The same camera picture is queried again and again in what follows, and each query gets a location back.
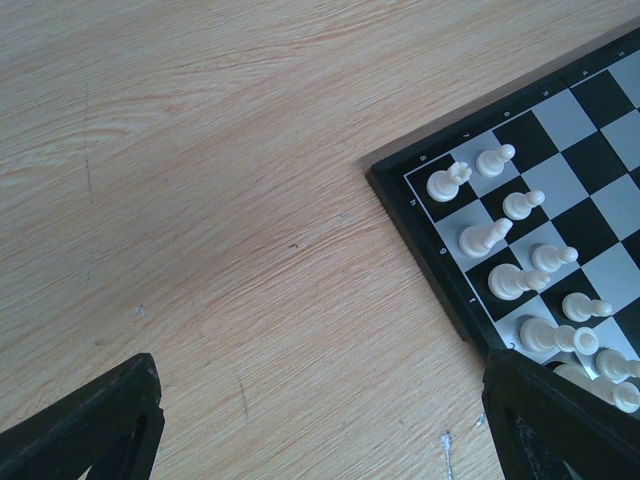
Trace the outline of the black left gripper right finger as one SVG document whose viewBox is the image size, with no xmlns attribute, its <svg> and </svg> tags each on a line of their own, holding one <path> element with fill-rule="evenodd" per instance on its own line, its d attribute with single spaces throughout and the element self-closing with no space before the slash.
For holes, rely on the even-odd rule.
<svg viewBox="0 0 640 480">
<path fill-rule="evenodd" d="M 483 382 L 507 479 L 639 477 L 637 419 L 516 350 L 490 350 Z"/>
</svg>

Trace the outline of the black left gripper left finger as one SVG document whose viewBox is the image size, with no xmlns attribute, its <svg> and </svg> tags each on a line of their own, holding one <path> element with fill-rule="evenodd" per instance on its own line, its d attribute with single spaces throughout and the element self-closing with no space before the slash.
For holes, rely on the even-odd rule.
<svg viewBox="0 0 640 480">
<path fill-rule="evenodd" d="M 1 433 L 3 479 L 148 479 L 165 424 L 139 353 Z"/>
</svg>

